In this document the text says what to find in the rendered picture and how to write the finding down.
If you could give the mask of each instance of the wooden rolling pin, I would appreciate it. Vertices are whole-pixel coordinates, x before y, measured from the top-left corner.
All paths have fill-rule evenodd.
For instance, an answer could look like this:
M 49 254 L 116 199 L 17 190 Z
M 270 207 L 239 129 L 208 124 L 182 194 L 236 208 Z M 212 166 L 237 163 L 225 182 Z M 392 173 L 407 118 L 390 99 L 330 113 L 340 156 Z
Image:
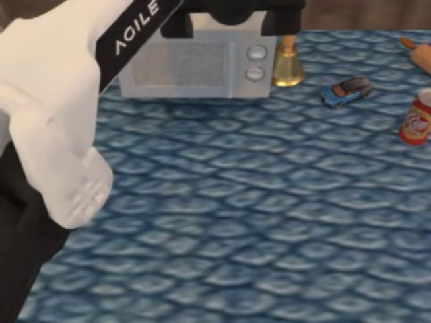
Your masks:
M 400 38 L 399 41 L 411 50 L 411 61 L 431 75 L 431 46 L 427 44 L 416 46 L 411 39 L 405 37 Z

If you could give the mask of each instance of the toy car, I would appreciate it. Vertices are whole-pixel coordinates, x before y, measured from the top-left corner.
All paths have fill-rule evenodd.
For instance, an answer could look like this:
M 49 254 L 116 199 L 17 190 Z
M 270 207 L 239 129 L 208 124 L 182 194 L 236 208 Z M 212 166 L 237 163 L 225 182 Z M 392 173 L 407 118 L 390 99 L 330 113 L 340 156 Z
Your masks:
M 372 91 L 371 82 L 362 76 L 355 76 L 322 90 L 322 103 L 331 108 L 340 108 L 344 104 L 366 98 Z

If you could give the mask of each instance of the bell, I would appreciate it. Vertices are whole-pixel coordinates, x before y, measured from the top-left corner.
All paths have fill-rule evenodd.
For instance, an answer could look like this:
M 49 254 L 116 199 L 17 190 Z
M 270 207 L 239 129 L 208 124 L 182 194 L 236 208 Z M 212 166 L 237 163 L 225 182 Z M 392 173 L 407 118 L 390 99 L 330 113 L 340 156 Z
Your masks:
M 295 36 L 283 36 L 275 52 L 272 84 L 291 87 L 301 83 L 304 77 L 304 68 L 295 46 Z

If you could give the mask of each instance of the blue patterned tablecloth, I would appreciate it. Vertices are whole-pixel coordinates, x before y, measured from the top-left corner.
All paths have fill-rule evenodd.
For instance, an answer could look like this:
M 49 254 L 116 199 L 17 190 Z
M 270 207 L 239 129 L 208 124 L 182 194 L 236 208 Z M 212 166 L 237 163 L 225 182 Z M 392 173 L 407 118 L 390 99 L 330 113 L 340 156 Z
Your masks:
M 100 101 L 112 198 L 47 264 L 33 323 L 429 323 L 431 145 L 397 132 L 431 79 L 400 35 L 303 32 L 306 81 L 261 100 Z M 339 110 L 319 89 L 375 92 Z

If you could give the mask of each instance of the white microwave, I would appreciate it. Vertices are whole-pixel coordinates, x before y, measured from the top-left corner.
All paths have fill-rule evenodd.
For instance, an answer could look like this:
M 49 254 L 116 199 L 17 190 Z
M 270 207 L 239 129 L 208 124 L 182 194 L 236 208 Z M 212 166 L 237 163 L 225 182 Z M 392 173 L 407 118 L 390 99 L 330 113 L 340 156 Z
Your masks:
M 261 98 L 271 91 L 277 37 L 261 35 L 264 11 L 237 26 L 191 15 L 193 39 L 157 32 L 119 75 L 126 98 Z

